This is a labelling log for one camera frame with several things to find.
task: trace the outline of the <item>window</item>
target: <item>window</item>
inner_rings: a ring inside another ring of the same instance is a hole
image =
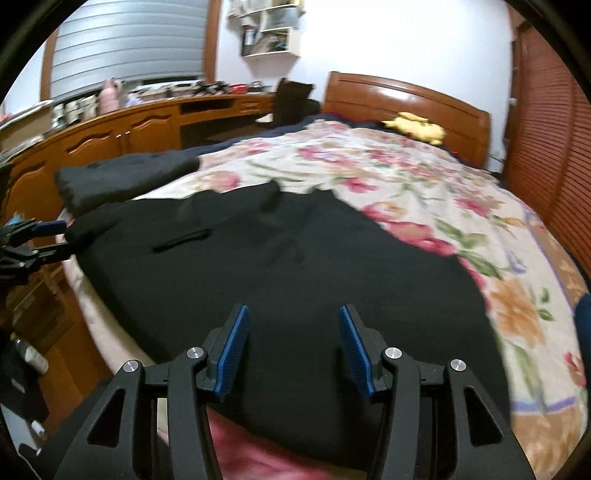
[[[110,77],[196,77],[208,7],[209,0],[87,1],[57,34],[51,97],[61,102],[97,90]]]

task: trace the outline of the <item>box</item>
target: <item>box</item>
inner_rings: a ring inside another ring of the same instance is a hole
[[[298,7],[277,8],[268,10],[265,16],[265,25],[262,30],[272,28],[298,28],[300,22],[300,9]]]
[[[258,10],[269,8],[270,6],[271,0],[248,0],[248,2],[246,3],[246,11],[255,12]]]
[[[53,102],[46,100],[17,112],[0,125],[0,151],[10,150],[24,141],[51,130]]]

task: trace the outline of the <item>louvered door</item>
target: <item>louvered door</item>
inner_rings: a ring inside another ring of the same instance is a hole
[[[568,150],[572,76],[531,27],[519,32],[521,125],[508,161],[507,186],[538,214],[548,214]]]
[[[517,42],[520,125],[504,179],[591,273],[591,105],[535,29],[520,26]]]
[[[591,273],[591,105],[574,87],[573,129],[548,228]]]

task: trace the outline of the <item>wooden headboard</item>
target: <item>wooden headboard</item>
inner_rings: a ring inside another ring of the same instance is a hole
[[[486,165],[490,115],[444,93],[398,80],[330,72],[323,111],[355,121],[392,120],[398,112],[411,112],[441,125],[449,150],[474,166]]]

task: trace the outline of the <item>bed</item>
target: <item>bed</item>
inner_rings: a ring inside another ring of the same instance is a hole
[[[339,116],[325,115],[284,135],[245,139],[203,155],[199,171],[140,198],[184,198],[208,189],[227,192],[274,179],[288,192],[332,190],[398,239],[438,255],[457,255],[485,298],[497,334],[512,428],[537,478],[552,478],[587,426],[586,381],[573,323],[586,287],[533,210],[487,172],[463,165],[450,153],[483,165],[488,113],[423,87],[339,72],[330,75],[323,110]],[[440,124],[447,132],[445,148],[376,127],[375,121],[401,111]],[[151,364],[74,258],[64,262],[64,270],[109,368],[116,372],[132,358]],[[225,438],[234,434],[264,452],[267,468],[258,472],[261,477],[285,471],[320,477],[364,475],[301,463],[218,417],[210,416],[215,441],[219,429],[230,432]],[[163,402],[159,428],[165,437]],[[252,458],[230,466],[221,452],[220,443],[220,466],[228,478],[253,475]]]

